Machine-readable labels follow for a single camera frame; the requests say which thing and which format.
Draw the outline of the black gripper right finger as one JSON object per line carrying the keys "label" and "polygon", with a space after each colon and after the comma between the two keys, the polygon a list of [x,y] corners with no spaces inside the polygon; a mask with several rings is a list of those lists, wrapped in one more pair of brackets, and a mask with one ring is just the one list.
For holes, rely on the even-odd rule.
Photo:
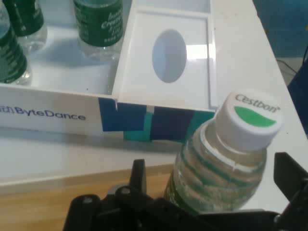
{"label": "black gripper right finger", "polygon": [[306,231],[308,229],[308,172],[288,153],[274,156],[274,182],[289,201],[275,219],[278,231]]}

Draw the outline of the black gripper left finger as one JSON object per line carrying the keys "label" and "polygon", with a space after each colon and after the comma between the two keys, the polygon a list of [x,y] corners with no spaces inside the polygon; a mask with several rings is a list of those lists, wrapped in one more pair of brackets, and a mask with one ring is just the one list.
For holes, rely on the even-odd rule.
{"label": "black gripper left finger", "polygon": [[179,231],[180,212],[162,198],[146,194],[143,159],[134,160],[129,183],[101,199],[84,194],[72,200],[65,231]]}

